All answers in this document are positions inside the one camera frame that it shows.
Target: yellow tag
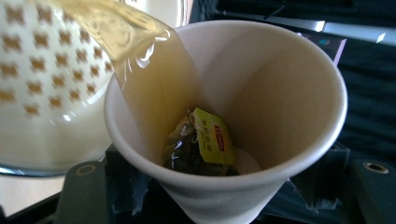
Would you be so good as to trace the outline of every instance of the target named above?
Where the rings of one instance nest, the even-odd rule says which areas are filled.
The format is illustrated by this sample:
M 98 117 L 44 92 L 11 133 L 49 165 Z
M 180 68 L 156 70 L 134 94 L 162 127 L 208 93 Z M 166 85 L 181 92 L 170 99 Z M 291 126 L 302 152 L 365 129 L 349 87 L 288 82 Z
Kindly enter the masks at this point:
M 205 162 L 233 165 L 235 155 L 225 122 L 200 108 L 192 112 L 201 156 Z

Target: cup rim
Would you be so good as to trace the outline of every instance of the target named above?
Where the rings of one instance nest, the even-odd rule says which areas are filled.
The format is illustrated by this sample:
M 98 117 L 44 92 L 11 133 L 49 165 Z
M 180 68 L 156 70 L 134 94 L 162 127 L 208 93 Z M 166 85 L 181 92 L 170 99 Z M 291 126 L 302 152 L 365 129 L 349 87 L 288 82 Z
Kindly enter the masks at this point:
M 285 35 L 295 35 L 294 38 L 300 38 L 299 41 L 301 43 L 304 43 L 309 48 L 313 48 L 315 51 L 318 51 L 318 54 L 320 57 L 323 57 L 325 63 L 332 63 L 332 60 L 328 57 L 328 55 L 311 41 L 305 40 L 302 37 L 297 37 L 297 34 L 292 31 L 270 24 L 259 23 L 255 21 L 204 21 L 176 28 L 176 31 L 183 32 L 188 29 L 195 29 L 207 25 L 256 26 L 260 27 L 261 29 L 265 28 L 272 31 L 277 31 Z M 114 76 L 110 79 L 105 98 L 106 125 L 108 132 L 113 139 L 113 144 L 118 149 L 120 154 L 135 168 L 166 185 L 179 186 L 185 189 L 227 191 L 257 188 L 265 184 L 275 184 L 279 181 L 286 181 L 288 178 L 299 174 L 302 170 L 315 163 L 332 146 L 332 143 L 335 142 L 336 138 L 341 132 L 347 116 L 347 88 L 339 70 L 335 66 L 332 66 L 331 69 L 334 74 L 334 85 L 339 90 L 337 97 L 339 98 L 340 103 L 337 105 L 338 108 L 335 109 L 337 113 L 334 113 L 334 115 L 332 115 L 332 117 L 329 119 L 329 125 L 326 127 L 327 131 L 323 134 L 324 137 L 318 138 L 297 156 L 274 167 L 252 174 L 221 177 L 188 175 L 169 170 L 165 167 L 162 167 L 161 165 L 155 164 L 154 162 L 148 161 L 139 155 L 137 152 L 132 150 L 125 139 L 122 138 L 120 130 L 117 128 L 117 123 L 114 122 L 117 106 L 115 105 L 114 101 L 111 100 L 111 98 L 114 96 L 115 91 L 119 91 L 115 89 L 119 86 Z

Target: tea bag tag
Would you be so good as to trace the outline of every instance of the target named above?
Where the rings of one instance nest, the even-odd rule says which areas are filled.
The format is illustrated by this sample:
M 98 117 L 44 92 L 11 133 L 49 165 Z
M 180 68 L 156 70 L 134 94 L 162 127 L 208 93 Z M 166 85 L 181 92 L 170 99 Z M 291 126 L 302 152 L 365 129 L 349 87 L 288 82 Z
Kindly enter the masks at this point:
M 191 113 L 197 130 L 201 156 L 205 162 L 233 165 L 233 145 L 224 120 L 195 108 Z

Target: paper cup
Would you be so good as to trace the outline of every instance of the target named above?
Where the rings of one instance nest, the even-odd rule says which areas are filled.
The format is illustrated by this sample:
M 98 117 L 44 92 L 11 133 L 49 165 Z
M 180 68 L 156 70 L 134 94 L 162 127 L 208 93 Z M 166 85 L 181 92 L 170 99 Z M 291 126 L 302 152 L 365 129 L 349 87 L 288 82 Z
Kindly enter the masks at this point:
M 224 118 L 233 144 L 245 155 L 237 155 L 242 174 L 208 177 L 164 168 L 162 149 L 147 146 L 160 146 L 165 129 L 153 125 L 150 136 L 155 137 L 142 135 L 142 122 L 131 116 L 131 102 L 125 102 L 115 78 L 105 102 L 110 136 L 123 157 L 158 180 L 193 221 L 249 223 L 289 177 L 317 161 L 335 141 L 347 111 L 344 81 L 318 47 L 272 25 L 208 21 L 177 33 L 196 66 L 197 77 L 191 80 L 198 79 L 199 88 L 197 102 L 173 103 L 181 113 L 187 105 L 198 105 Z M 166 83 L 170 86 L 164 90 L 179 88 Z M 155 119 L 155 113 L 147 111 L 146 120 Z

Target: tea bag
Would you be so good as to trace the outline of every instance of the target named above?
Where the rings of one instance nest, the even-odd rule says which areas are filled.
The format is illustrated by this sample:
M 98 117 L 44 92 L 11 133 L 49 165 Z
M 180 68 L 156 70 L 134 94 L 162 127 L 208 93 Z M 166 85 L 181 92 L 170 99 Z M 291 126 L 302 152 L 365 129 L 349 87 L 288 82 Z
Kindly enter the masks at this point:
M 168 169 L 191 175 L 237 175 L 235 170 L 230 169 L 233 161 L 224 161 L 222 158 L 219 158 L 219 156 L 212 156 L 212 158 L 210 158 L 210 156 L 203 153 L 210 145 L 205 141 L 200 142 L 200 138 L 208 140 L 208 137 L 204 133 L 206 128 L 203 129 L 200 123 L 197 122 L 197 119 L 198 117 L 196 114 L 185 116 L 168 135 L 163 154 L 164 166 Z M 233 157 L 233 149 L 230 148 L 229 145 L 227 145 L 227 147 L 227 150 L 230 150 L 228 153 L 231 152 Z

